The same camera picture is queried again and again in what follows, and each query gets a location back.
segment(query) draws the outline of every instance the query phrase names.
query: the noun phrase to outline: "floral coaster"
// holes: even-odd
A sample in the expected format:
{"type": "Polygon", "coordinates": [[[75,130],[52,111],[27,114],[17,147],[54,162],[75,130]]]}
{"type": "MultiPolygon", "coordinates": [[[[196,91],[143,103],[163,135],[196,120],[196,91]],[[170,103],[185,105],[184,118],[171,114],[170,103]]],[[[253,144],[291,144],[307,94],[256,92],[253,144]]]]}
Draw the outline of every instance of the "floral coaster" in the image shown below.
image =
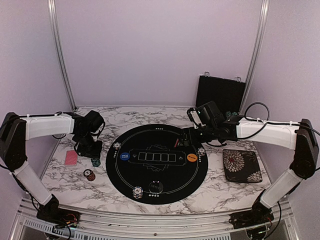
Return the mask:
{"type": "Polygon", "coordinates": [[[223,150],[225,177],[234,183],[261,183],[262,175],[257,156],[253,151],[223,150]]]}

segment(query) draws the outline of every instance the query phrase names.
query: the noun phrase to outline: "black circular mat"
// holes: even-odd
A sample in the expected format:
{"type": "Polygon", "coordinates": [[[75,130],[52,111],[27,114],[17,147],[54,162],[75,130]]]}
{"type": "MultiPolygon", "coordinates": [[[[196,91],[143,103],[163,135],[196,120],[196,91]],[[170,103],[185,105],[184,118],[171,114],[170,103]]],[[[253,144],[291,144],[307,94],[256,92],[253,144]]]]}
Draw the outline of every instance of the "black circular mat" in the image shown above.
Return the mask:
{"type": "Polygon", "coordinates": [[[192,194],[206,177],[208,158],[198,155],[200,143],[175,147],[181,132],[175,126],[149,124],[118,137],[106,156],[115,188],[134,201],[154,205],[192,194]]]}

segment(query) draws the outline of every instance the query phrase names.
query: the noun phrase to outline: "purple backdrop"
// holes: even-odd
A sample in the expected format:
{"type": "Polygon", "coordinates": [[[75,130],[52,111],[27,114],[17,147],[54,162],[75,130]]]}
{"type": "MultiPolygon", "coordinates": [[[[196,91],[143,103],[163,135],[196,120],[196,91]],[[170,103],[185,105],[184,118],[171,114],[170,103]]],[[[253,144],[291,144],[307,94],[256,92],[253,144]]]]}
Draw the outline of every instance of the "purple backdrop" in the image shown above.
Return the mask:
{"type": "MultiPolygon", "coordinates": [[[[0,121],[8,112],[43,114],[69,110],[47,2],[2,0],[0,5],[0,121]]],[[[28,160],[38,174],[54,144],[52,137],[27,143],[28,160]]],[[[2,168],[0,191],[0,233],[5,240],[23,193],[2,168]]]]}
{"type": "Polygon", "coordinates": [[[192,106],[199,74],[246,78],[260,0],[68,0],[56,11],[79,106],[192,106]]]}
{"type": "MultiPolygon", "coordinates": [[[[310,119],[320,130],[320,3],[270,2],[266,32],[247,104],[260,101],[271,120],[310,119]]],[[[255,116],[265,116],[253,109],[255,116]]],[[[294,151],[257,144],[267,171],[275,180],[292,162],[294,151]]],[[[302,240],[320,236],[320,172],[303,181],[289,201],[302,240]]]]}

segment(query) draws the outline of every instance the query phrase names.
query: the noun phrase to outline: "marble tabletop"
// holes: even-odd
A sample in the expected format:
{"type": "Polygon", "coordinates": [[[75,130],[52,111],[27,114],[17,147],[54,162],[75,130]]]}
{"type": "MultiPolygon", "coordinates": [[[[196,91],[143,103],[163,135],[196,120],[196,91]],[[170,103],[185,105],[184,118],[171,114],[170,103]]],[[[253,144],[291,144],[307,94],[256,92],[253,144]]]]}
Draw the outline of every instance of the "marble tabletop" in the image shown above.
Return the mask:
{"type": "Polygon", "coordinates": [[[227,146],[204,144],[208,155],[208,171],[202,185],[190,196],[178,202],[150,205],[122,195],[110,182],[106,172],[106,156],[113,141],[124,132],[146,124],[167,124],[180,128],[192,127],[183,107],[81,107],[76,113],[84,116],[90,110],[99,112],[106,123],[99,137],[103,141],[101,165],[93,167],[91,160],[78,157],[76,166],[65,166],[66,152],[73,150],[72,135],[63,138],[42,178],[45,186],[63,205],[84,209],[134,214],[183,215],[233,211],[252,206],[270,180],[254,144],[250,141],[228,141],[227,146]],[[234,183],[226,180],[222,151],[237,149],[254,151],[262,173],[260,183],[234,183]],[[83,172],[91,169],[96,179],[88,181],[83,172]]]}

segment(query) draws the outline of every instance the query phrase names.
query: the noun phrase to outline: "orange circle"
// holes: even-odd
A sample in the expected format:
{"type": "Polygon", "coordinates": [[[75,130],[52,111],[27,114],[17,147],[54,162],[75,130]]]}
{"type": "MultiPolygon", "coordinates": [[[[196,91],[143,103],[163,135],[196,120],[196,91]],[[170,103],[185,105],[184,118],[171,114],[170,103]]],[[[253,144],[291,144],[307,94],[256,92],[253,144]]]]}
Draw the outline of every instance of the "orange circle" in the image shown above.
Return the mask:
{"type": "Polygon", "coordinates": [[[188,159],[189,162],[195,162],[198,160],[197,155],[190,153],[188,156],[186,156],[186,159],[188,159]]]}

